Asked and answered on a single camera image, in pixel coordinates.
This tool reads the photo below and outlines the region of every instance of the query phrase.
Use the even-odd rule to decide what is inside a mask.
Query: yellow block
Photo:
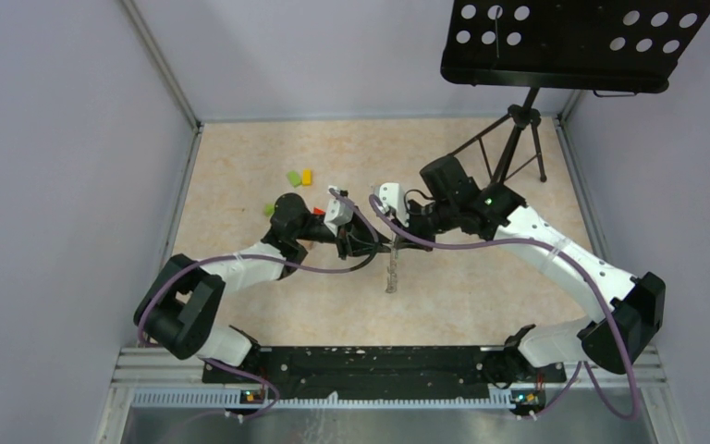
[[[312,171],[310,169],[304,169],[300,174],[300,185],[304,187],[312,185]]]

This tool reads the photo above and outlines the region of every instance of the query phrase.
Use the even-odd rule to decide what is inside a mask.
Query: tiled floor
[[[206,125],[189,196],[177,235],[176,253],[194,259],[232,253],[255,243],[268,229],[263,207],[295,191],[307,205],[324,207],[334,184],[380,225],[367,203],[372,186],[401,182],[425,188],[418,171],[468,140],[489,119],[397,119],[269,122]],[[511,125],[490,134],[492,166]],[[546,220],[589,247],[581,213],[552,122],[540,128],[548,182],[536,164],[508,185]],[[514,165],[533,153],[527,131]],[[477,146],[459,155],[484,186],[484,161]],[[290,169],[313,171],[313,185],[293,190]],[[476,239],[460,232],[439,241]],[[331,245],[315,245],[305,264],[342,267]],[[451,345],[496,344],[530,324],[555,324],[582,311],[565,294],[511,254],[496,248],[469,252],[403,251],[398,259],[398,292],[386,294],[386,254],[370,266],[341,276],[297,272],[228,295],[218,322],[244,329],[265,345]]]

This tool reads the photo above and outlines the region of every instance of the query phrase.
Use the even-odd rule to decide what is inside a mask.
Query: black perforated panel
[[[456,0],[442,76],[661,93],[709,14],[710,0]]]

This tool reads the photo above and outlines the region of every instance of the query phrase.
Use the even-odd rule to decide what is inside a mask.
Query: gray wall
[[[115,0],[0,2],[0,443],[93,439],[190,141]]]
[[[667,283],[657,347],[692,442],[710,442],[710,18],[667,92],[589,95],[569,129],[614,261]]]
[[[452,0],[136,3],[202,120],[504,114],[526,93],[442,79]]]

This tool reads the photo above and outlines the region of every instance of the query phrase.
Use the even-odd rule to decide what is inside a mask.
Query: white cable clip
[[[567,248],[567,246],[570,245],[571,242],[571,238],[562,238],[559,240],[559,242],[555,243],[554,250],[548,252],[548,256],[546,256],[540,266],[537,267],[537,270],[544,275],[545,270],[548,268],[548,266],[551,265],[552,262],[554,262],[554,259],[557,259],[557,256],[559,256],[559,252]]]

